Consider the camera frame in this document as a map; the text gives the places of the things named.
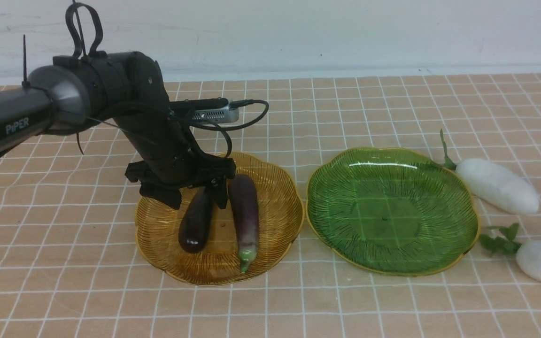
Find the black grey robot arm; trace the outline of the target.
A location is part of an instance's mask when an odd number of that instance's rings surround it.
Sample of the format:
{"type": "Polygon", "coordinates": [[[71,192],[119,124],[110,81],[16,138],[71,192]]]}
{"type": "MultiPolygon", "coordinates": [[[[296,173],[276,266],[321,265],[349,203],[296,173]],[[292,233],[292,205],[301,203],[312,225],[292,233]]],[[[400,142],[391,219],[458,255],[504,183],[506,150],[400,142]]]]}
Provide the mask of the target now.
{"type": "Polygon", "coordinates": [[[114,120],[142,157],[124,171],[141,195],[137,246],[176,279],[206,286],[262,274],[307,217],[333,252],[374,273],[440,273],[479,243],[541,282],[541,240],[518,242],[518,223],[482,233],[472,200],[532,215],[540,208],[534,186],[490,160],[454,162],[443,132],[443,163],[400,147],[340,152],[310,176],[303,205],[283,169],[232,152],[228,133],[262,120],[267,101],[171,102],[148,56],[80,54],[56,56],[0,92],[0,158],[30,137],[79,136],[114,120]]]}

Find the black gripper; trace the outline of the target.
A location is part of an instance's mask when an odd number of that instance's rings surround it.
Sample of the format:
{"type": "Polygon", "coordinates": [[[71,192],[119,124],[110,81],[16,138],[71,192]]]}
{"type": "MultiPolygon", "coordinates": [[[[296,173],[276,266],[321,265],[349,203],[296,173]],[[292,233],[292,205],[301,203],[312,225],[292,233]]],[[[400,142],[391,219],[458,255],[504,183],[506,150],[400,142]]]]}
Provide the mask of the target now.
{"type": "Polygon", "coordinates": [[[217,207],[227,207],[227,179],[236,174],[236,164],[232,158],[201,152],[189,143],[131,143],[142,160],[129,163],[125,177],[129,182],[141,185],[142,197],[179,210],[182,205],[180,189],[212,186],[212,198],[217,207]]]}

